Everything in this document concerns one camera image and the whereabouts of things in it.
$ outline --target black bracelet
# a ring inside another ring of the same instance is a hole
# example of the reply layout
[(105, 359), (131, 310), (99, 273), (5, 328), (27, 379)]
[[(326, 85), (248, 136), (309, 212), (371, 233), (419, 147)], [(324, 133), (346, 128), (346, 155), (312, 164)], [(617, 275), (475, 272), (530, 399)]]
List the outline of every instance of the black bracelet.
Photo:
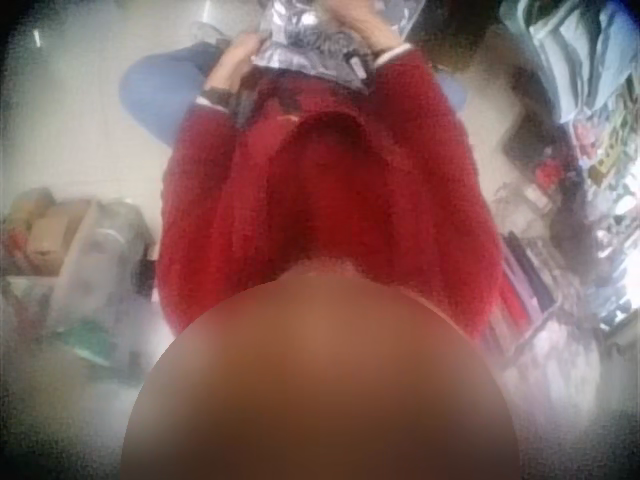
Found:
[(203, 90), (200, 96), (206, 98), (212, 105), (230, 110), (234, 93), (224, 88), (211, 87)]

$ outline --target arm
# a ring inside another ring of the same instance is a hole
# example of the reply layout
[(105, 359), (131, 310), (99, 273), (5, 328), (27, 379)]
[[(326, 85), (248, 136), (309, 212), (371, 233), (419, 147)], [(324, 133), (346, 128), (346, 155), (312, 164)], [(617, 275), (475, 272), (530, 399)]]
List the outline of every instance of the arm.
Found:
[[(181, 219), (188, 221), (186, 212), (203, 210), (215, 215), (212, 207), (229, 173), (237, 134), (223, 99), (228, 103), (228, 96), (238, 92), (251, 71), (251, 57), (263, 41), (263, 36), (252, 33), (236, 38), (207, 78), (202, 96), (187, 113), (165, 173), (165, 236)], [(218, 101), (211, 92), (217, 94)]]
[(257, 35), (245, 35), (227, 50), (207, 79), (205, 93), (187, 113), (165, 172), (157, 280), (163, 309), (176, 333), (203, 313), (200, 293), (211, 281), (211, 265), (203, 262), (203, 255), (206, 258), (214, 240), (220, 195), (238, 135), (224, 106), (206, 92), (235, 93), (261, 43)]
[(466, 131), (420, 52), (403, 46), (370, 0), (325, 1), (379, 55), (368, 104), (421, 177), (449, 310), (477, 325), (497, 297), (501, 250)]

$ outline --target hand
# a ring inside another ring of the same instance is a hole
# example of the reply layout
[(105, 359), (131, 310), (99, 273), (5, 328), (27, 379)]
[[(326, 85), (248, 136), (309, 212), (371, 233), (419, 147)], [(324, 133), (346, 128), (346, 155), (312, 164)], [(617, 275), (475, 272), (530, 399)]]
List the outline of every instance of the hand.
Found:
[(258, 53), (266, 39), (267, 36), (262, 33), (240, 34), (209, 74), (205, 90), (219, 88), (237, 93), (242, 80), (253, 69), (251, 58)]
[(356, 32), (374, 52), (399, 47), (402, 38), (376, 12), (373, 0), (322, 0), (335, 20)]
[(352, 28), (371, 17), (377, 17), (374, 0), (323, 0), (324, 8), (340, 23)]

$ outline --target leg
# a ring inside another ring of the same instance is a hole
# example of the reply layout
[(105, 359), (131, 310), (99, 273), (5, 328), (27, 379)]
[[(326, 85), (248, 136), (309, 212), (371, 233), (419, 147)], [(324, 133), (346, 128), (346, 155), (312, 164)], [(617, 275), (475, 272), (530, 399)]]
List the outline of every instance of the leg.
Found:
[(217, 45), (201, 42), (139, 60), (120, 82), (122, 105), (143, 128), (172, 147), (182, 119), (222, 52)]

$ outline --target cardboard box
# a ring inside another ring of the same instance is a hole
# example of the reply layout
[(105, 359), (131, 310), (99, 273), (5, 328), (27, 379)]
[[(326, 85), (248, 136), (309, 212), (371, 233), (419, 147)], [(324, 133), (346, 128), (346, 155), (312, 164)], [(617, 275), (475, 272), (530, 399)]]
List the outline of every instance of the cardboard box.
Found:
[(27, 254), (38, 274), (58, 275), (90, 205), (89, 200), (59, 203), (34, 223)]
[(7, 221), (22, 222), (26, 224), (28, 230), (31, 230), (36, 220), (42, 218), (55, 203), (53, 194), (48, 188), (27, 190), (11, 203)]

